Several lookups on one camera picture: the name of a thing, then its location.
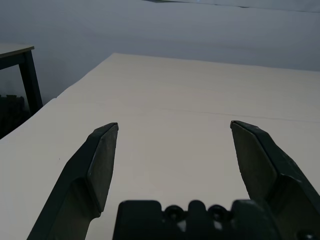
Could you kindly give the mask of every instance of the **table surface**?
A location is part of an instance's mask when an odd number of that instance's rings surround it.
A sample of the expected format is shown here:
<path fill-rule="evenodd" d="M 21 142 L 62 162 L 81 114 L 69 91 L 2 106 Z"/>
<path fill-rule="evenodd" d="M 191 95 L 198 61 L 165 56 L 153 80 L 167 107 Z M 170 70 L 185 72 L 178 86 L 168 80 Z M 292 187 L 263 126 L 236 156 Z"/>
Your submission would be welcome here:
<path fill-rule="evenodd" d="M 259 126 L 320 190 L 320 72 L 113 54 L 0 140 L 0 238 L 25 240 L 66 162 L 119 123 L 105 210 L 88 240 L 112 239 L 118 205 L 248 199 L 231 120 Z"/>
<path fill-rule="evenodd" d="M 33 45 L 0 42 L 0 59 L 35 49 Z"/>

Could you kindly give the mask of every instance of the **table leg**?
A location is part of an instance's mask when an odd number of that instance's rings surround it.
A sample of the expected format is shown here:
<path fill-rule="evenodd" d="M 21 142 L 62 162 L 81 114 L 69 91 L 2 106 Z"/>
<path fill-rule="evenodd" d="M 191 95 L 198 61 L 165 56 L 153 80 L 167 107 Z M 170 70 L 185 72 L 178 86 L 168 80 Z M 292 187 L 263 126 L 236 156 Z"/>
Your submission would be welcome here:
<path fill-rule="evenodd" d="M 31 115 L 34 115 L 43 107 L 36 69 L 31 51 L 23 53 L 24 63 L 19 64 L 21 77 L 23 80 L 26 98 L 28 100 Z"/>

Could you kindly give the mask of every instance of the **black object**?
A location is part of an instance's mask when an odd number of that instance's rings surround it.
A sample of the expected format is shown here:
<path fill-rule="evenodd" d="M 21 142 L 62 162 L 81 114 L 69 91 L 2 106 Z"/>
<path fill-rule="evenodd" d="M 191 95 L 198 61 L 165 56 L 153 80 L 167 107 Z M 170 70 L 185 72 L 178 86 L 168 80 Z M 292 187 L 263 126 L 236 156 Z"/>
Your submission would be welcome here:
<path fill-rule="evenodd" d="M 0 139 L 23 124 L 29 113 L 24 110 L 24 98 L 15 95 L 0 95 Z"/>
<path fill-rule="evenodd" d="M 31 115 L 43 107 L 31 50 L 0 58 L 0 70 L 19 65 Z"/>
<path fill-rule="evenodd" d="M 296 163 L 257 126 L 232 121 L 230 127 L 251 200 L 234 201 L 231 211 L 219 205 L 207 211 L 192 201 L 188 211 L 170 206 L 164 212 L 157 201 L 124 201 L 113 239 L 320 239 L 320 197 Z"/>
<path fill-rule="evenodd" d="M 113 174 L 118 124 L 91 133 L 62 170 L 28 240 L 84 240 L 105 209 Z"/>

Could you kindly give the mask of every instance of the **dark table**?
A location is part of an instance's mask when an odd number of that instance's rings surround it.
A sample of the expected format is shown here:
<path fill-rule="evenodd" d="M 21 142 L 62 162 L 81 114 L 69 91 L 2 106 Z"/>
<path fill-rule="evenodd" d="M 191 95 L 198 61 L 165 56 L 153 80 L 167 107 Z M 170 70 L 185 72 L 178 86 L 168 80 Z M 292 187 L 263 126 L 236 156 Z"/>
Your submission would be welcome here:
<path fill-rule="evenodd" d="M 0 43 L 0 70 L 19 65 L 31 115 L 43 107 L 31 53 L 33 49 L 32 45 Z"/>

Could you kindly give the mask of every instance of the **white wall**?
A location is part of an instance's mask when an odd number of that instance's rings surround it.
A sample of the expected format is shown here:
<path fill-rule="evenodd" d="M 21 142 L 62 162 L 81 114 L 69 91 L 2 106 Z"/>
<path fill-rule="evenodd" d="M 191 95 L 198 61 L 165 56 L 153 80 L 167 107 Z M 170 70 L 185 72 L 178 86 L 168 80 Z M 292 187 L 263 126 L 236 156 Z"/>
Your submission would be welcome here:
<path fill-rule="evenodd" d="M 33 44 L 46 103 L 114 52 L 320 71 L 320 14 L 142 0 L 10 0 L 0 42 Z M 19 68 L 0 94 L 24 95 Z"/>

